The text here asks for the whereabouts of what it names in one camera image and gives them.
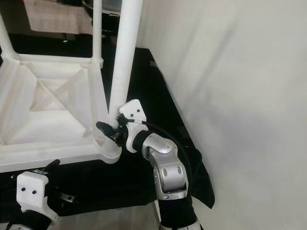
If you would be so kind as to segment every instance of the black rubber sleeve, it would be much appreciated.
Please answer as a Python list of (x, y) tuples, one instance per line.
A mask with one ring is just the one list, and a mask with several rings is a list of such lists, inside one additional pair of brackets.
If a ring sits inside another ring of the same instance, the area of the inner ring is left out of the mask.
[(159, 200), (159, 208), (164, 227), (177, 229), (197, 221), (190, 196), (179, 200)]
[(142, 152), (142, 147), (143, 147), (143, 143), (146, 140), (146, 138), (148, 138), (149, 135), (151, 135), (153, 132), (152, 131), (145, 131), (142, 130), (141, 132), (139, 132), (132, 144), (132, 147), (137, 150), (138, 152)]

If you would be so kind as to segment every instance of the black fabric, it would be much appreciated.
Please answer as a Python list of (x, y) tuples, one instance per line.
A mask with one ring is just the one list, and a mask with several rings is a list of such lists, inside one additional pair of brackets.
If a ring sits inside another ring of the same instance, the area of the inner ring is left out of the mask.
[(161, 224), (164, 227), (177, 229), (197, 221), (191, 197), (179, 200), (159, 200), (159, 208)]
[[(10, 38), (18, 53), (74, 57), (90, 57), (92, 54), (92, 36), (89, 35), (79, 35), (76, 41), (68, 43), (23, 35), (10, 35)], [(102, 50), (102, 78), (108, 104), (116, 47), (103, 39)], [(194, 174), (200, 153), (195, 150), (148, 49), (135, 50), (127, 100), (132, 99), (140, 100), (148, 122), (161, 126), (185, 146)], [(20, 213), (14, 178), (21, 172), (0, 173), (0, 222), (7, 222)], [(123, 149), (119, 161), (112, 165), (100, 160), (60, 165), (53, 176), (59, 192), (76, 196), (78, 200), (71, 205), (57, 199), (60, 216), (146, 205), (156, 199), (152, 166), (140, 152), (131, 154)], [(192, 196), (212, 208), (215, 201), (213, 188), (203, 164), (196, 173), (191, 191)]]
[(18, 215), (9, 224), (21, 224), (33, 230), (46, 230), (51, 223), (51, 220), (38, 212), (27, 210)]

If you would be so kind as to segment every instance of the black cable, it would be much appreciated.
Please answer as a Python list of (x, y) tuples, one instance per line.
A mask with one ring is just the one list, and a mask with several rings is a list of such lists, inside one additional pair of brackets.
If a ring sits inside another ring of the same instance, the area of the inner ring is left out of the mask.
[(13, 225), (13, 222), (8, 223), (8, 225), (6, 226), (5, 230), (9, 230), (11, 228), (11, 226)]
[[(127, 122), (133, 122), (134, 123), (135, 120), (127, 119)], [(187, 162), (187, 174), (188, 174), (188, 181), (189, 181), (189, 188), (188, 188), (187, 196), (189, 196), (191, 194), (191, 188), (192, 188), (192, 185), (193, 185), (193, 173), (192, 173), (192, 167), (191, 167), (190, 160), (189, 160), (188, 155), (187, 155), (186, 151), (184, 150), (182, 144), (180, 144), (180, 142), (173, 135), (171, 135), (169, 132), (165, 131), (161, 127), (154, 125), (154, 124), (151, 124), (151, 123), (148, 123), (146, 121), (142, 121), (142, 124), (147, 125), (149, 127), (152, 127), (154, 129), (158, 130), (159, 132), (163, 133), (165, 136), (170, 138), (178, 146), (179, 150), (182, 152), (182, 154), (183, 154), (183, 156), (184, 156), (184, 158), (186, 159), (186, 162)]]

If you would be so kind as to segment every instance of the black table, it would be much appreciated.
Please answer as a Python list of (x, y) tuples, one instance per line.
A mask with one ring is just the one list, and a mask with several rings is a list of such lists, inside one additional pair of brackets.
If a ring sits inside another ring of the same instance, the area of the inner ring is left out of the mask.
[[(16, 52), (24, 54), (58, 55), (89, 58), (92, 37), (79, 35), (76, 41), (63, 43), (60, 39), (10, 35)], [(109, 103), (116, 47), (103, 40), (104, 67), (102, 78)], [(165, 81), (148, 49), (137, 48), (132, 67), (127, 100), (139, 99), (147, 121), (161, 126), (186, 148), (192, 170), (200, 160), (200, 153), (180, 118)], [(182, 153), (178, 153), (185, 163)], [(16, 202), (16, 175), (23, 171), (0, 173), (0, 222), (9, 221), (20, 212)], [(59, 215), (67, 216), (118, 207), (146, 205), (156, 199), (153, 169), (140, 153), (125, 149), (120, 160), (112, 165), (103, 161), (87, 161), (60, 165), (54, 173), (62, 193), (77, 197), (78, 203), (63, 205)], [(192, 195), (212, 208), (214, 194), (210, 178), (202, 165), (194, 179)]]

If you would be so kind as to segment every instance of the white cloth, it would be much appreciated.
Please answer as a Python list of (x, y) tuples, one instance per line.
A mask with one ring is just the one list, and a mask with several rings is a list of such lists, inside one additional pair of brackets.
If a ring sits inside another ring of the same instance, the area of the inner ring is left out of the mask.
[(51, 0), (24, 0), (34, 31), (92, 34), (92, 19), (83, 7), (61, 5)]

